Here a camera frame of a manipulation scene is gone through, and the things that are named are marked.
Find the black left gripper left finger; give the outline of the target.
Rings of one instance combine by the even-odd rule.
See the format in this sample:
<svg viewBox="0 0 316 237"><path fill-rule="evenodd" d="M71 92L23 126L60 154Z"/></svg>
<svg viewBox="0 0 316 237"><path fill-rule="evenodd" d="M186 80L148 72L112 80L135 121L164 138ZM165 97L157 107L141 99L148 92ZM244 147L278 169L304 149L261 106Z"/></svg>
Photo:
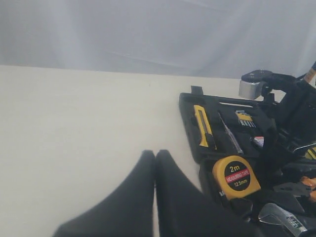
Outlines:
<svg viewBox="0 0 316 237"><path fill-rule="evenodd" d="M59 226L56 237L152 237L155 155L144 150L125 180L99 204Z"/></svg>

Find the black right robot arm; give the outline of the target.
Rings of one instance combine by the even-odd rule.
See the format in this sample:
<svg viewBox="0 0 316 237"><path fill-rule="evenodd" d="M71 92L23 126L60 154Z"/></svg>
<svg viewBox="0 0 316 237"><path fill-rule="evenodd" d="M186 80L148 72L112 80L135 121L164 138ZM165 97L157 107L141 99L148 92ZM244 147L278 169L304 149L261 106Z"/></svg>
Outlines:
<svg viewBox="0 0 316 237"><path fill-rule="evenodd" d="M315 77L315 65L298 78L277 73L263 77L261 95L270 105L279 141L295 149L316 142Z"/></svg>

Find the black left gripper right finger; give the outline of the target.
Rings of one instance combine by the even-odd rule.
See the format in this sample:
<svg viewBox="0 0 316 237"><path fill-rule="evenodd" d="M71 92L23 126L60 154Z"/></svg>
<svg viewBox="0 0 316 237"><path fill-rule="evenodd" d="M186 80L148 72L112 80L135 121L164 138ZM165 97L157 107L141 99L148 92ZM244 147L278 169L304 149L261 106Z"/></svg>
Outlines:
<svg viewBox="0 0 316 237"><path fill-rule="evenodd" d="M168 150L156 156L156 197L162 237L260 237L261 231L200 192Z"/></svg>

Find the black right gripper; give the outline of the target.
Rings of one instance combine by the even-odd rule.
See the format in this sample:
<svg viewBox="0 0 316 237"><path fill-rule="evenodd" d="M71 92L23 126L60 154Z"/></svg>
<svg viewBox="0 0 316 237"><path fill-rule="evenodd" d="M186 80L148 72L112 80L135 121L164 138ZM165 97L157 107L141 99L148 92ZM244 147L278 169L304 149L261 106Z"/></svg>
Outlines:
<svg viewBox="0 0 316 237"><path fill-rule="evenodd" d="M302 77L270 74L263 78L262 109L274 119L277 141L296 148L316 141L316 89Z"/></svg>

